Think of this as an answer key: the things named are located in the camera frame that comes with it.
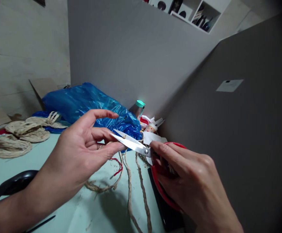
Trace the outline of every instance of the gray wall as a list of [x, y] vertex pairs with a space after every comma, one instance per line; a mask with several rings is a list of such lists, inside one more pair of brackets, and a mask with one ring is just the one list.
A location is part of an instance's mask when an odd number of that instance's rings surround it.
[[[224, 80], [244, 79], [233, 93]], [[245, 232], [282, 219], [282, 17], [219, 43], [160, 134], [210, 155]]]
[[67, 0], [0, 0], [0, 106], [30, 117], [42, 110], [29, 79], [70, 83]]
[[218, 41], [141, 0], [69, 0], [72, 86], [91, 82], [152, 116]]

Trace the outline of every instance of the table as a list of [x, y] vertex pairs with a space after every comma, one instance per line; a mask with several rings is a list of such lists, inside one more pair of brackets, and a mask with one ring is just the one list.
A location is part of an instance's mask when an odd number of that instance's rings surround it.
[[[0, 184], [22, 171], [39, 170], [53, 150], [58, 138], [59, 135], [51, 134], [50, 138], [45, 142], [34, 144], [33, 149], [24, 156], [14, 159], [0, 159]], [[135, 152], [129, 151], [126, 156], [132, 176], [133, 214], [141, 230], [147, 232], [146, 213]], [[114, 158], [120, 161], [119, 154], [116, 154]], [[165, 232], [147, 168], [145, 168], [145, 164], [140, 158], [138, 158], [138, 162], [141, 167], [147, 203], [151, 213], [153, 232]], [[114, 175], [118, 168], [119, 164], [116, 161], [108, 161], [91, 177], [91, 180], [96, 180], [96, 184], [101, 186], [105, 183], [112, 185], [119, 174], [112, 179], [110, 177]], [[83, 187], [70, 201], [50, 215], [56, 214], [54, 219], [37, 229], [35, 233], [137, 232], [127, 213], [127, 202], [128, 174], [124, 166], [116, 190], [97, 194]]]

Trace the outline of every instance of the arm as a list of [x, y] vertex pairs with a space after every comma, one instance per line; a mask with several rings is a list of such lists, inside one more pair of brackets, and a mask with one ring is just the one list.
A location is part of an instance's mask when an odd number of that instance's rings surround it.
[[208, 155], [174, 144], [152, 142], [150, 146], [177, 171], [179, 177], [176, 179], [157, 176], [168, 195], [197, 224], [197, 232], [243, 233], [215, 164]]
[[98, 118], [118, 117], [95, 109], [66, 129], [35, 178], [24, 190], [0, 201], [0, 232], [23, 232], [70, 200], [115, 153], [125, 149], [106, 128], [93, 128]]

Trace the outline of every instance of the sticker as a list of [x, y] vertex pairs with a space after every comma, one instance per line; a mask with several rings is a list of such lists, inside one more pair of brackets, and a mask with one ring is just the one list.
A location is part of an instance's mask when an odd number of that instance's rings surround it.
[[239, 80], [225, 80], [216, 91], [221, 92], [234, 92], [237, 87], [242, 83], [243, 79]]

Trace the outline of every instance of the shelf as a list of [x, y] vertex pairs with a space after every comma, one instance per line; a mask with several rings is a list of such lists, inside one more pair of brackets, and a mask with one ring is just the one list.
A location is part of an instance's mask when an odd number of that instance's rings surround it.
[[[170, 15], [209, 34], [215, 27], [217, 21], [220, 19], [221, 14], [225, 11], [230, 1], [231, 0], [183, 0], [183, 3], [180, 8], [177, 8], [179, 9], [179, 12], [176, 13], [174, 11], [171, 11]], [[158, 3], [161, 4], [161, 2], [166, 4], [166, 9], [164, 10], [164, 12], [168, 13], [168, 11], [172, 9], [172, 4], [174, 2], [173, 0], [149, 0], [149, 4], [156, 8], [158, 7]], [[197, 15], [198, 10], [201, 6], [203, 6], [204, 9]], [[197, 19], [201, 16], [206, 16], [206, 20], [204, 23], [207, 23], [212, 19], [208, 31], [204, 31], [202, 28], [192, 23], [194, 19], [196, 19], [196, 23]]]
[[191, 23], [190, 21], [188, 21], [187, 19], [183, 18], [183, 17], [182, 17], [181, 15], [179, 15], [178, 13], [175, 13], [174, 11], [171, 11], [170, 15], [171, 15], [171, 16], [174, 16], [174, 17], [176, 17], [176, 18], [178, 18], [178, 19], [180, 19], [180, 20], [182, 20], [182, 21], [188, 23], [189, 25], [191, 25], [191, 26], [193, 26], [193, 27], [199, 29], [200, 31], [203, 31], [204, 33], [207, 33], [207, 34], [208, 34], [208, 32], [202, 30], [200, 27], [197, 27], [195, 24], [193, 24], [193, 23]]

